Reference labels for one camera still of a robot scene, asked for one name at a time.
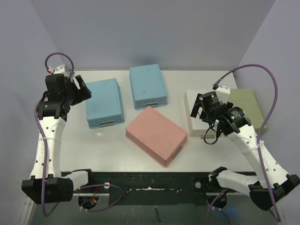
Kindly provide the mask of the white perforated plastic basket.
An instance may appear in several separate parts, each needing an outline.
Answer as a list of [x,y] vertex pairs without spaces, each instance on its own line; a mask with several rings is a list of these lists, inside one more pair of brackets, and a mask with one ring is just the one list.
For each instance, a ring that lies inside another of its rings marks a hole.
[[190,117],[192,108],[195,104],[195,99],[198,93],[205,94],[213,90],[202,89],[202,90],[187,90],[183,95],[183,104],[186,114],[188,136],[191,139],[203,139],[209,125],[200,119],[197,115],[196,118]]

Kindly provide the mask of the blue bottom plastic basket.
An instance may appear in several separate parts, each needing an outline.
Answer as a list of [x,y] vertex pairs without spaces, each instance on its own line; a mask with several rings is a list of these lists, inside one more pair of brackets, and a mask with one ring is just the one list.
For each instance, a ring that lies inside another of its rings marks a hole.
[[90,129],[125,122],[117,79],[89,82],[86,85],[91,91],[91,98],[86,100],[86,120]]

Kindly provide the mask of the blue plastic basket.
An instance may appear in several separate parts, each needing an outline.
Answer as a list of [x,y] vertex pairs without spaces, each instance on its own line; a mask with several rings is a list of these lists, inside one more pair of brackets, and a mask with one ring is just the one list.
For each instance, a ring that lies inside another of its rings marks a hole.
[[86,100],[86,120],[90,129],[125,122],[117,79],[89,82],[86,85],[91,91],[91,98]]
[[167,91],[158,64],[131,67],[129,81],[136,110],[168,104]]

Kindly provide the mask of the green perforated plastic basket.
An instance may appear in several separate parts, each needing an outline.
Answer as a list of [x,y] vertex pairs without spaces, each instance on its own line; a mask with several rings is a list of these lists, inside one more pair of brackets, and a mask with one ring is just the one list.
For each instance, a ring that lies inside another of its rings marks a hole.
[[252,89],[231,89],[228,101],[233,103],[233,106],[237,106],[244,111],[258,134],[264,122],[264,117]]

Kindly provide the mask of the pink plastic basket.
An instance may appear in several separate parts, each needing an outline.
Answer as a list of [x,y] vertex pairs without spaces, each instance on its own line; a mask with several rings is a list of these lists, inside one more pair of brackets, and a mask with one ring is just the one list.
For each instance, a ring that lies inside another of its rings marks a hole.
[[152,107],[146,107],[126,128],[126,137],[164,167],[188,141],[188,133]]

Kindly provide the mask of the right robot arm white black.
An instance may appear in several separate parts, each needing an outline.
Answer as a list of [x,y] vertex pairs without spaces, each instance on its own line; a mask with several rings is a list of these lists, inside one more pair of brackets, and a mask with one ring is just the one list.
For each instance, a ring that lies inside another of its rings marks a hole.
[[232,141],[255,172],[246,176],[221,166],[209,174],[211,190],[229,188],[243,193],[258,208],[268,211],[300,184],[298,175],[289,174],[270,154],[244,111],[230,102],[220,102],[215,91],[197,94],[190,116],[208,123],[216,137],[224,135]]

